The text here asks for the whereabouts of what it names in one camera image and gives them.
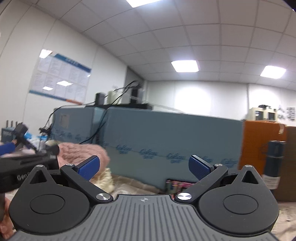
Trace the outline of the cream knitted sweater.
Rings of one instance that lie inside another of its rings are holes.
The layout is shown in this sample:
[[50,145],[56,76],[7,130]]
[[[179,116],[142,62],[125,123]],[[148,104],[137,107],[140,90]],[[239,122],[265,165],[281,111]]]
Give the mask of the cream knitted sweater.
[[109,168],[95,174],[90,182],[107,193],[114,191],[114,182]]

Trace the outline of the brown cardboard box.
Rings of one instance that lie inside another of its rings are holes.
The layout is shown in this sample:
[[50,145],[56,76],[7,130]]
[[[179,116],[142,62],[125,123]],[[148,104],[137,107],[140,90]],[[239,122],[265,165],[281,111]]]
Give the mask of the brown cardboard box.
[[274,192],[274,196],[279,202],[295,202],[295,134],[295,126],[288,126],[285,156],[280,169],[280,183]]

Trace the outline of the black device on boxes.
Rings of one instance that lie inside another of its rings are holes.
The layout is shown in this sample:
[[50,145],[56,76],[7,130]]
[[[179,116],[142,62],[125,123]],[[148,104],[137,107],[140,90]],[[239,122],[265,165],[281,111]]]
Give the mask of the black device on boxes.
[[142,104],[144,91],[142,88],[134,87],[130,94],[130,104]]

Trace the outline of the white cabinet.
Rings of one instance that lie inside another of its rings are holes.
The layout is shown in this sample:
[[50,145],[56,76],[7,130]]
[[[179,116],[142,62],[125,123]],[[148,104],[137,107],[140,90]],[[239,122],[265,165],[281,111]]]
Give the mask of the white cabinet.
[[270,108],[251,108],[248,111],[247,120],[249,121],[278,121],[277,111]]

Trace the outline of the pink knitted sweater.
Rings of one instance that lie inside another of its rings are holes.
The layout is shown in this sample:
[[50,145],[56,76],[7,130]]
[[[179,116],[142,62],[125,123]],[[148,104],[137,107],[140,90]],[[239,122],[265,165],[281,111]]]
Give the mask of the pink knitted sweater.
[[59,155],[57,156],[57,159],[59,167],[68,163],[78,165],[91,156],[97,156],[100,159],[100,168],[94,178],[111,174],[110,169],[107,168],[107,165],[110,162],[110,157],[108,156],[107,151],[100,145],[60,143],[58,147]]

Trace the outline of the large blue-grey cardboard box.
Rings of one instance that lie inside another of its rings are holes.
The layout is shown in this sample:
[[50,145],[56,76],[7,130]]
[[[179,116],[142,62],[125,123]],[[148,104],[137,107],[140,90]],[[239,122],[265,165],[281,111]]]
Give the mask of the large blue-grey cardboard box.
[[128,108],[108,110],[99,143],[115,175],[164,189],[168,179],[196,182],[188,161],[238,168],[241,121]]

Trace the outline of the wall notice board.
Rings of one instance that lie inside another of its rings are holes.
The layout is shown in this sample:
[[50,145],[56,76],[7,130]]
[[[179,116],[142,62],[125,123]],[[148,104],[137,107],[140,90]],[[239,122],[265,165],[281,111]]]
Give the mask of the wall notice board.
[[91,69],[59,53],[43,49],[34,68],[29,93],[82,104]]

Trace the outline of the orange cardboard box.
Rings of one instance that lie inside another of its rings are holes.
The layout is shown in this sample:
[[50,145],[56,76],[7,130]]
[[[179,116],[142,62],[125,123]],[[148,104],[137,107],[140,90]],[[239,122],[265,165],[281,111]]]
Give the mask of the orange cardboard box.
[[238,169],[252,165],[262,175],[270,141],[286,141],[287,127],[282,123],[268,121],[243,122],[243,138]]

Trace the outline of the dark blue thermos bottle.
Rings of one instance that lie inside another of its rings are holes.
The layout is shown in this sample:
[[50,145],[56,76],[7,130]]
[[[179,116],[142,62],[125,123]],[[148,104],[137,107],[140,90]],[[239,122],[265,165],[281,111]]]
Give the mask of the dark blue thermos bottle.
[[284,158],[285,141],[270,141],[267,145],[266,162],[262,180],[274,192],[280,183],[280,168]]

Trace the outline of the smartphone showing video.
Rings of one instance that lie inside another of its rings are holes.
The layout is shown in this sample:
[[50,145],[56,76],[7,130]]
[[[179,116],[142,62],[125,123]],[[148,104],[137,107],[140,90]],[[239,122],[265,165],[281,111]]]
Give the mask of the smartphone showing video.
[[166,185],[165,185],[165,192],[168,194],[176,194],[176,193],[182,192],[183,190],[189,188],[193,184],[194,183],[191,183],[191,182],[167,179]]

